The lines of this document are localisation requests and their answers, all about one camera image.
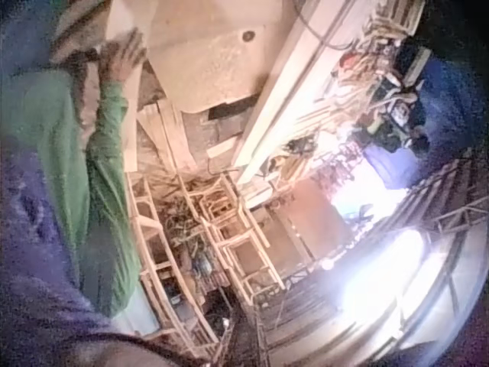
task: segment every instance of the wire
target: wire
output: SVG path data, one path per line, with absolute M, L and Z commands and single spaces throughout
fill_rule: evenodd
M 210 164 L 211 164 L 211 158 L 208 158 L 207 159 L 207 173 L 210 174 L 211 176 L 219 176 L 221 174 L 225 174 L 228 172 L 239 172 L 240 171 L 240 170 L 223 170 L 221 172 L 211 172 Z M 259 176 L 261 178 L 265 178 L 265 176 L 263 174 L 254 174 L 254 175 Z
M 301 22 L 304 24 L 304 26 L 307 28 L 307 30 L 309 32 L 311 32 L 311 34 L 314 37 L 316 37 L 321 44 L 323 44 L 326 47 L 331 48 L 333 50 L 337 50 L 337 51 L 346 51 L 346 50 L 349 50 L 351 48 L 351 46 L 353 46 L 353 41 L 350 42 L 349 44 L 340 44 L 340 45 L 328 43 L 328 41 L 326 41 L 325 37 L 323 37 L 321 34 L 319 34 L 319 32 L 317 32 L 313 27 L 311 27 L 309 22 L 304 18 L 303 13 L 301 11 L 302 9 L 299 10 L 299 7 L 297 6 L 296 0 L 292 0 L 292 3 L 293 3 L 293 8 L 297 14 L 297 17 L 301 20 Z

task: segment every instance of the wooden frame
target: wooden frame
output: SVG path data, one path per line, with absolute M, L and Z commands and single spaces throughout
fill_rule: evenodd
M 236 195 L 232 182 L 223 174 L 220 175 L 211 185 L 202 190 L 188 192 L 179 176 L 179 182 L 182 187 L 182 194 L 190 208 L 194 219 L 201 223 L 206 239 L 214 249 L 217 259 L 221 266 L 228 272 L 231 282 L 238 295 L 248 306 L 253 306 L 254 297 L 260 293 L 270 290 L 271 287 L 285 289 L 285 285 L 280 278 L 277 269 L 270 260 L 265 248 L 270 247 L 266 236 L 261 231 L 259 225 L 246 207 L 241 197 Z M 219 201 L 227 202 L 229 210 L 216 215 L 212 210 L 212 205 L 206 206 L 206 197 L 220 193 L 222 196 Z M 199 199 L 200 214 L 194 205 L 193 199 Z M 222 230 L 230 223 L 237 224 L 238 233 L 230 238 L 226 238 Z M 243 267 L 234 253 L 235 248 L 240 245 L 249 243 L 253 250 L 258 254 L 262 266 L 258 271 L 251 274 L 245 274 Z M 263 272 L 267 272 L 272 280 L 272 284 L 255 291 L 250 284 L 250 280 Z
M 214 330 L 205 319 L 202 309 L 197 304 L 190 289 L 186 285 L 164 234 L 163 226 L 160 224 L 158 219 L 156 207 L 154 206 L 154 202 L 151 197 L 150 187 L 147 181 L 142 178 L 144 194 L 136 196 L 133 190 L 135 182 L 131 179 L 130 174 L 127 174 L 126 177 L 128 181 L 128 201 L 131 214 L 131 223 L 136 236 L 136 243 L 138 244 L 141 262 L 143 264 L 141 282 L 147 292 L 150 304 L 155 309 L 157 319 L 163 328 L 162 330 L 156 332 L 154 337 L 159 337 L 162 335 L 173 336 L 176 334 L 177 337 L 174 338 L 174 341 L 177 345 L 180 344 L 184 350 L 188 351 L 195 357 L 204 356 L 210 360 L 218 350 L 219 338 L 216 336 Z M 147 205 L 151 216 L 142 215 L 138 209 L 138 204 Z M 155 263 L 150 247 L 147 243 L 147 241 L 150 239 L 159 239 L 162 249 L 168 258 L 167 261 L 163 261 L 160 264 Z M 162 271 L 169 271 L 171 277 L 176 278 L 176 282 L 178 283 L 180 290 L 182 291 L 186 300 L 189 302 L 189 305 L 193 309 L 196 319 L 198 320 L 195 329 L 189 331 L 185 324 L 176 315 L 163 285 L 161 284 L 159 273 Z

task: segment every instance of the person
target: person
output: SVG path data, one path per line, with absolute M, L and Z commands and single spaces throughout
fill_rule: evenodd
M 133 30 L 102 48 L 101 99 L 86 155 L 67 73 L 2 80 L 2 365 L 197 365 L 118 335 L 105 316 L 124 306 L 138 282 L 120 126 L 122 84 L 144 59 L 141 39 Z
M 108 317 L 123 310 L 140 262 L 125 201 L 122 86 L 145 50 L 139 31 L 108 42 L 99 55 L 96 130 L 85 152 L 73 101 L 73 80 L 59 69 L 2 80 L 0 137 L 37 155 L 70 261 L 70 279 Z

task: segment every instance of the wooden beam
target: wooden beam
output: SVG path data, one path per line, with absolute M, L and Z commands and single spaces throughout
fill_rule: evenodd
M 138 113 L 138 122 L 150 140 L 154 143 L 158 157 L 165 170 L 169 174 L 174 175 L 176 173 L 175 165 L 171 158 L 167 135 L 165 134 L 161 116 L 158 113 L 156 104 L 145 106 Z
M 303 17 L 328 44 L 345 45 L 360 34 L 376 3 L 376 0 L 318 0 L 306 4 Z M 235 167 L 249 162 L 238 184 L 249 182 L 283 143 L 294 121 L 313 102 L 343 53 L 321 42 L 301 20 L 296 21 L 233 160 Z
M 189 142 L 186 138 L 183 125 L 182 112 L 168 100 L 157 102 L 161 114 L 164 131 L 167 134 L 170 148 L 175 157 L 176 168 L 179 171 L 193 172 L 197 170 L 197 164 L 190 153 Z
M 210 147 L 207 149 L 207 156 L 209 158 L 215 158 L 219 155 L 225 153 L 226 151 L 230 151 L 233 149 L 241 138 L 241 134 L 233 135 L 229 139 L 221 141 L 217 145 Z

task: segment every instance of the wooden board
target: wooden board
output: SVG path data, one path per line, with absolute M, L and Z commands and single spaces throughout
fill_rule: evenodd
M 304 14 L 310 26 L 323 34 L 330 44 L 344 45 L 361 33 L 375 3 L 375 0 L 320 0 L 316 7 L 311 5 L 304 9 Z M 267 81 L 249 126 L 244 130 L 243 145 L 233 160 L 236 167 L 249 162 L 238 184 L 248 182 L 284 143 L 293 130 L 295 119 L 311 105 L 311 96 L 315 96 L 330 77 L 343 53 L 321 44 L 302 22 L 296 22 L 274 67 L 280 74 Z
M 193 172 L 197 165 L 189 149 L 183 126 L 182 113 L 168 100 L 157 102 L 160 107 L 161 118 L 164 123 L 164 131 L 167 134 L 170 148 L 175 157 L 176 168 L 179 171 Z
M 207 149 L 207 157 L 215 158 L 215 157 L 218 157 L 219 155 L 225 153 L 226 151 L 230 151 L 231 149 L 233 149 L 236 146 L 240 137 L 241 137 L 241 134 L 234 135 L 234 136 L 231 136 L 229 139 L 221 141 L 217 145 L 210 147 L 209 149 Z
M 150 47 L 187 41 L 272 24 L 282 16 L 283 0 L 165 0 L 160 2 Z
M 289 0 L 283 3 L 277 23 L 151 46 L 149 60 L 168 99 L 180 111 L 197 113 L 259 93 L 292 26 L 290 6 Z M 253 40 L 243 41 L 246 31 L 254 32 Z
M 158 157 L 161 159 L 165 170 L 169 174 L 175 174 L 176 171 L 171 158 L 170 147 L 168 146 L 167 136 L 156 104 L 145 106 L 138 113 L 138 122 L 154 143 Z

